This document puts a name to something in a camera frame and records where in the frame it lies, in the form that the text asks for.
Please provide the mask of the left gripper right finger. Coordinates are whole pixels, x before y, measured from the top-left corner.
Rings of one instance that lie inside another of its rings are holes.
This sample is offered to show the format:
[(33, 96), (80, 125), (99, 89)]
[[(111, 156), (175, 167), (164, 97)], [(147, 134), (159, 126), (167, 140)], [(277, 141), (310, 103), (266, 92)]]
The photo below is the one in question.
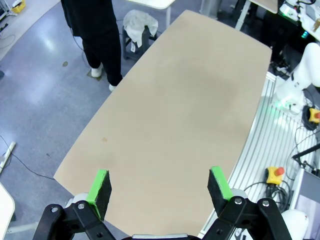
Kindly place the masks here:
[(253, 240), (290, 240), (286, 223), (271, 198), (256, 203), (234, 195), (219, 166), (209, 170), (208, 191), (217, 214), (204, 240), (228, 240), (235, 229), (246, 229)]

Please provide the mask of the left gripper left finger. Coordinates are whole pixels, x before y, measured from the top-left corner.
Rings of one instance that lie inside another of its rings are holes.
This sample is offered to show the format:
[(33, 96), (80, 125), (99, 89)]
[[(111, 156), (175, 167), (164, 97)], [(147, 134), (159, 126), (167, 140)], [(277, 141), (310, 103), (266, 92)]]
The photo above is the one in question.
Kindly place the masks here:
[(116, 237), (104, 223), (112, 193), (110, 173), (97, 172), (85, 197), (71, 202), (68, 207), (49, 204), (43, 210), (34, 240), (72, 240), (84, 233), (88, 240), (114, 240)]

